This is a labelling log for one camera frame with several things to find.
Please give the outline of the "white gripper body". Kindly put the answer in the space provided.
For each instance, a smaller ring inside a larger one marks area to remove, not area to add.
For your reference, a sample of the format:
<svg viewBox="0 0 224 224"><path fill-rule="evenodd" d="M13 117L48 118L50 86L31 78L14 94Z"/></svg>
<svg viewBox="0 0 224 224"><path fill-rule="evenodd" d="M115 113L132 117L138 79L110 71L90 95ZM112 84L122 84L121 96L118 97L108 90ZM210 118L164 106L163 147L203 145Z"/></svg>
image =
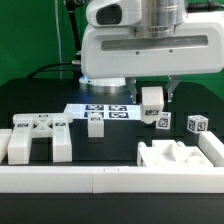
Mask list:
<svg viewBox="0 0 224 224"><path fill-rule="evenodd" d="M136 38L132 27L86 28L81 68L90 79L218 73L224 12L192 13L171 37Z"/></svg>

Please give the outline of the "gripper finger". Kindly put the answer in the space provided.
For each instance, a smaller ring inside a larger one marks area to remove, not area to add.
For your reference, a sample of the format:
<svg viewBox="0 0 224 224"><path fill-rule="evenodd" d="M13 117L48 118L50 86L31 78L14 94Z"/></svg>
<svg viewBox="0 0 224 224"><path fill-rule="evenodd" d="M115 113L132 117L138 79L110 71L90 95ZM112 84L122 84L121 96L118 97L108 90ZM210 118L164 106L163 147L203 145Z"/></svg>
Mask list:
<svg viewBox="0 0 224 224"><path fill-rule="evenodd" d="M180 83L180 77L179 76L169 76L169 81L166 85L166 91L167 91L169 102L172 101L173 92L176 89L176 87L179 85L179 83Z"/></svg>
<svg viewBox="0 0 224 224"><path fill-rule="evenodd" d="M134 78L126 78L125 83L126 83L127 89L131 93L132 102L135 103L136 96L137 96L136 80Z"/></svg>

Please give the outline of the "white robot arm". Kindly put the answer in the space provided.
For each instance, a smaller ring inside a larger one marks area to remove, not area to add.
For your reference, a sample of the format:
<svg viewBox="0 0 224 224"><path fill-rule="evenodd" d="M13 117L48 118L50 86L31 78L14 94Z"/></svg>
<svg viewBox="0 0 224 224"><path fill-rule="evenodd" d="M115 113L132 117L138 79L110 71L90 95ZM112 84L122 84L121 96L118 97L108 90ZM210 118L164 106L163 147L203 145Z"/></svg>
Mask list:
<svg viewBox="0 0 224 224"><path fill-rule="evenodd" d="M81 50L90 79L218 73L224 12L188 13L186 0L92 0Z"/></svg>

